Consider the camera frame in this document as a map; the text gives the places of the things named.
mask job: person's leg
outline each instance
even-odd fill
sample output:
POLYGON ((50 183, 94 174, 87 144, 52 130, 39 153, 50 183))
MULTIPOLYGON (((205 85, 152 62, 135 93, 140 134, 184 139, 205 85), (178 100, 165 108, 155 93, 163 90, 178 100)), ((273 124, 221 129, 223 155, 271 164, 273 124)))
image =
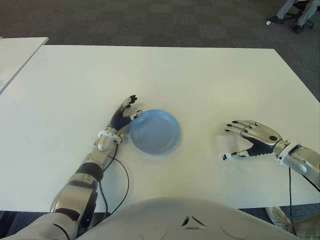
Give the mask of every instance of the person's leg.
POLYGON ((309 18, 311 18, 313 16, 313 14, 315 14, 315 12, 317 11, 318 6, 320 6, 320 0, 313 0, 313 1, 309 2, 305 6, 305 10, 304 10, 303 14, 301 15, 301 17, 299 17, 299 19, 298 19, 296 24, 299 25, 300 27, 305 25, 307 20, 309 18))
POLYGON ((289 233, 294 233, 291 221, 289 220, 289 218, 287 218, 280 207, 266 207, 265 210, 274 225, 289 233))
POLYGON ((289 11, 289 9, 293 6, 294 3, 298 2, 298 0, 287 0, 286 3, 280 8, 276 16, 278 19, 284 19, 285 15, 289 11))

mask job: shoe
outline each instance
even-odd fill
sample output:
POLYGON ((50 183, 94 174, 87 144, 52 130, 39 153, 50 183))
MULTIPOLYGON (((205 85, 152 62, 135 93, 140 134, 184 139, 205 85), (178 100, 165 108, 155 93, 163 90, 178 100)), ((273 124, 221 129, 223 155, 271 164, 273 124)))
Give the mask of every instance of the shoe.
POLYGON ((292 28, 292 30, 293 30, 295 33, 299 34, 299 33, 301 33, 301 32, 304 30, 304 28, 305 28, 305 26, 295 25, 295 26, 292 28))
POLYGON ((268 21, 275 24, 284 24, 285 20, 278 18, 277 16, 273 16, 267 19, 268 21))
POLYGON ((266 207, 265 210, 274 225, 289 233, 294 233, 291 221, 287 218, 280 207, 266 207))

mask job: robot forearm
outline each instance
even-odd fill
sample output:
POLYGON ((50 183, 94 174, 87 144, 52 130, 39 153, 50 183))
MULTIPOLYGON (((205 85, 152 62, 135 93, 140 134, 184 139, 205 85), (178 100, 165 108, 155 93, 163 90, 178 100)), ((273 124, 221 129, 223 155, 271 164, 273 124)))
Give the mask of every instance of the robot forearm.
POLYGON ((300 144, 281 140, 273 149, 278 163, 285 164, 305 176, 320 189, 320 155, 300 144))

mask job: robot finger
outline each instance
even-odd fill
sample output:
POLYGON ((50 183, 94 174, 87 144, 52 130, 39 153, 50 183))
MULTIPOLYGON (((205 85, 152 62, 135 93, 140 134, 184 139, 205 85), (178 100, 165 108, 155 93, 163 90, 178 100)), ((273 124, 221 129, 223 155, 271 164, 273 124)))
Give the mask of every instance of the robot finger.
POLYGON ((242 131, 241 131, 240 129, 234 128, 234 127, 232 127, 232 126, 227 126, 227 127, 224 129, 224 131, 242 137, 242 136, 241 136, 241 132, 242 132, 242 131))

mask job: office chair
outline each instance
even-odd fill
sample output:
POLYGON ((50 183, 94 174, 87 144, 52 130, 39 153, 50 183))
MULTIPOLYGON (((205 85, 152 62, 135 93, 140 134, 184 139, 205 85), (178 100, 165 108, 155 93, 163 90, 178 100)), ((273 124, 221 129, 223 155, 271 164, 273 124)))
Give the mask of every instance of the office chair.
MULTIPOLYGON (((296 22, 298 20, 298 18, 301 17, 301 15, 304 13, 304 10, 306 9, 306 5, 307 3, 309 3, 309 1, 298 1, 295 4, 293 4, 293 6, 295 6, 297 9, 299 9, 299 11, 294 14, 294 13, 287 13, 286 15, 290 16, 287 18, 284 18, 283 20, 291 20, 294 19, 296 22)), ((313 29, 315 23, 313 21, 307 20, 306 23, 310 24, 309 28, 313 29)))

